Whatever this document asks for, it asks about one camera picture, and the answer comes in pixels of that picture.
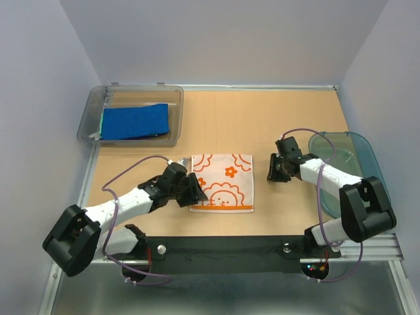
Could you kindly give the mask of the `orange white patterned towel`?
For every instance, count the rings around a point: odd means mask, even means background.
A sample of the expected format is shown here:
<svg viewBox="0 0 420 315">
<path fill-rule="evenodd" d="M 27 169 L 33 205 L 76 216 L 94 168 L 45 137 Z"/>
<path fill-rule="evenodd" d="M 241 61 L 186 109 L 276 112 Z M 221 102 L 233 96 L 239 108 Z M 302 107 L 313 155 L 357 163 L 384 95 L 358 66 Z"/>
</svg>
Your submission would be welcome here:
<svg viewBox="0 0 420 315">
<path fill-rule="evenodd" d="M 207 196 L 190 206 L 197 213 L 252 213 L 254 211 L 253 156 L 249 154 L 196 154 L 191 171 Z"/>
</svg>

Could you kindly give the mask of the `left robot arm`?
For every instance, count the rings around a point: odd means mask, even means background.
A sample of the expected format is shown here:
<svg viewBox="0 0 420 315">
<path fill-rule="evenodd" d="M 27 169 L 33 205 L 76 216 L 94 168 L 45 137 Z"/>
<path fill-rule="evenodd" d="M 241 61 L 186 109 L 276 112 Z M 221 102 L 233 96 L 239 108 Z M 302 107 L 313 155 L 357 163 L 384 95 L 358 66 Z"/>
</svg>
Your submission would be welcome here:
<svg viewBox="0 0 420 315">
<path fill-rule="evenodd" d="M 130 192 L 100 205 L 67 207 L 47 234 L 43 250 L 69 276 L 86 269 L 99 253 L 100 238 L 114 226 L 133 217 L 146 215 L 175 200 L 179 207 L 206 201 L 195 173 L 172 162 L 162 175 L 139 184 Z"/>
</svg>

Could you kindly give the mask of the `blue towel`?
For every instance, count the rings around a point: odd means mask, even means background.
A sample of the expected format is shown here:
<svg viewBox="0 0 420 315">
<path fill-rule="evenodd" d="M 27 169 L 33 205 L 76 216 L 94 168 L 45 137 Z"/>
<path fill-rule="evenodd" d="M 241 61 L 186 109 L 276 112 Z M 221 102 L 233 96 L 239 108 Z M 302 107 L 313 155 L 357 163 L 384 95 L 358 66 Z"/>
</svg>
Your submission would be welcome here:
<svg viewBox="0 0 420 315">
<path fill-rule="evenodd" d="M 169 129 L 169 105 L 106 108 L 102 140 L 127 140 L 166 135 Z"/>
</svg>

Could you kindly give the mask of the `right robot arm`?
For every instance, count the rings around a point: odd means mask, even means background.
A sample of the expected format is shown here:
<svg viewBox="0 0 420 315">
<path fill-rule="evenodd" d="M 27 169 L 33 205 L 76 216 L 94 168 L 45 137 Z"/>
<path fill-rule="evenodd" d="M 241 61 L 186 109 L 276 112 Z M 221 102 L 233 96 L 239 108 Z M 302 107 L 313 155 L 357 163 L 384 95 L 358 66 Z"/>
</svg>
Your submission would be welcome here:
<svg viewBox="0 0 420 315">
<path fill-rule="evenodd" d="M 325 163 L 314 154 L 303 154 L 294 137 L 276 141 L 270 156 L 267 180 L 289 182 L 293 178 L 314 184 L 339 202 L 340 216 L 304 231 L 303 251 L 310 256 L 351 240 L 362 243 L 396 227 L 396 215 L 382 181 L 362 178 Z"/>
</svg>

